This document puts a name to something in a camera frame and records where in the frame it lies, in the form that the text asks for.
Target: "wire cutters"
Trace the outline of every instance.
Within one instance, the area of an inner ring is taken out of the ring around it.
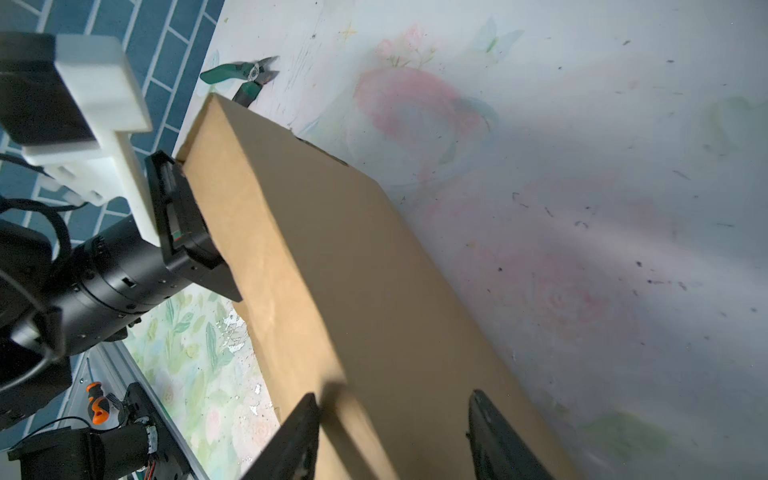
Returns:
[[[270,64],[275,60],[277,56],[262,58],[255,64],[243,62],[219,65],[201,73],[200,80],[207,84],[217,84],[230,78],[245,80],[232,100],[248,108],[256,100],[264,85],[271,82],[279,73],[276,70],[270,70]]]

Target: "floral tablecloth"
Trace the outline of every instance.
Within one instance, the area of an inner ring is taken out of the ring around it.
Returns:
[[[191,285],[128,332],[125,346],[208,476],[239,478],[280,424],[232,302]]]

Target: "white table surface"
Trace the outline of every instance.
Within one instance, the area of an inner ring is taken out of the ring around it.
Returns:
[[[384,186],[585,476],[764,478],[766,20],[227,0],[205,68],[280,56],[251,110]]]

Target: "scratch mark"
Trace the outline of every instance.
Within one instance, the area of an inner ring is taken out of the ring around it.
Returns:
[[[690,180],[690,178],[686,174],[684,174],[683,172],[681,172],[679,170],[672,170],[672,173],[676,174],[678,177],[682,177],[682,178],[684,178],[686,180]]]

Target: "white plastic mount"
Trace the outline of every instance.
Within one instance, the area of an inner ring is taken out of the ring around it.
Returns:
[[[54,65],[96,140],[23,147],[22,156],[93,205],[125,197],[141,238],[159,247],[149,186],[129,140],[151,131],[152,120],[120,43],[56,35]]]

